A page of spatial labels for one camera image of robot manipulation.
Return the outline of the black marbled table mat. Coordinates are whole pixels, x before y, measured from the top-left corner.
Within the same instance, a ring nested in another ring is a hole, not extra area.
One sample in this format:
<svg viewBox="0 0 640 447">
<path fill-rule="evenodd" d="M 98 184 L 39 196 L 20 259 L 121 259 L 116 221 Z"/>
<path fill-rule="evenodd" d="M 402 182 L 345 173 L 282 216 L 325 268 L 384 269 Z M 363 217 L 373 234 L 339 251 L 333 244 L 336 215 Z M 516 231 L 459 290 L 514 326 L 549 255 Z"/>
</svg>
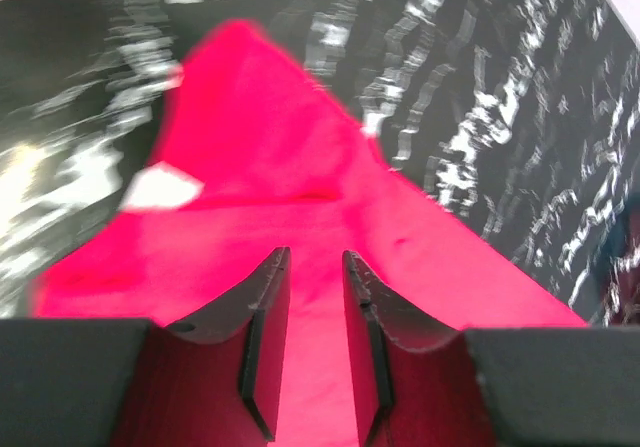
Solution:
<svg viewBox="0 0 640 447">
<path fill-rule="evenodd" d="M 639 42 L 609 0 L 1 0 L 3 316 L 113 215 L 170 69 L 234 17 L 585 320 L 638 322 Z"/>
</svg>

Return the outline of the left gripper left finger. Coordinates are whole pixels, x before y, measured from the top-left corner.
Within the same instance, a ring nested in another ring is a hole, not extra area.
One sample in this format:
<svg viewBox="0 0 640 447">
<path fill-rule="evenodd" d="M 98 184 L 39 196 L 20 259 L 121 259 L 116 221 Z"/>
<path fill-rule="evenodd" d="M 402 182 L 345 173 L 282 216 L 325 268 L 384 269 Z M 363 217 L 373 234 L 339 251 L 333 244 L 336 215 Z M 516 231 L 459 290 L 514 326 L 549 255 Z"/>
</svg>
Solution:
<svg viewBox="0 0 640 447">
<path fill-rule="evenodd" d="M 239 284 L 152 327 L 137 358 L 115 446 L 265 446 L 275 438 L 291 251 L 274 249 Z"/>
</svg>

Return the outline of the red t-shirt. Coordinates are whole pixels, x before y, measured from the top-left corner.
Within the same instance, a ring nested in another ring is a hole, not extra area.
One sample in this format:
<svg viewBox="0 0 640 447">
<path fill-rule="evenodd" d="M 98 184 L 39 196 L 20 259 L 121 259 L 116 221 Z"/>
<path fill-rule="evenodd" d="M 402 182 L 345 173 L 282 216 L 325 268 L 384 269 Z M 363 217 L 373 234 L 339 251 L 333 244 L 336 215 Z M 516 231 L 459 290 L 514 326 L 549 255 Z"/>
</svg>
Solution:
<svg viewBox="0 0 640 447">
<path fill-rule="evenodd" d="M 41 275 L 35 312 L 168 324 L 289 247 L 280 446 L 358 442 L 345 251 L 454 328 L 582 325 L 392 172 L 360 125 L 251 22 L 221 25 L 190 53 L 164 120 L 128 207 Z"/>
</svg>

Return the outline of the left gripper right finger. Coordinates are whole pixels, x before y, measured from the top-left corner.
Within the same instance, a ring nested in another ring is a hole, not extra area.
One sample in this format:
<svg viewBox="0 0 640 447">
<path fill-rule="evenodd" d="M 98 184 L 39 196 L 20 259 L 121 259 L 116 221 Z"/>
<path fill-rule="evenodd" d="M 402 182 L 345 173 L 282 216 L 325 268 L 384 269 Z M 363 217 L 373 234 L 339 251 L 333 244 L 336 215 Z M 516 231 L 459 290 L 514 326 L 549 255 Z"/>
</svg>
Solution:
<svg viewBox="0 0 640 447">
<path fill-rule="evenodd" d="M 344 310 L 362 446 L 494 446 L 464 335 L 342 256 Z"/>
</svg>

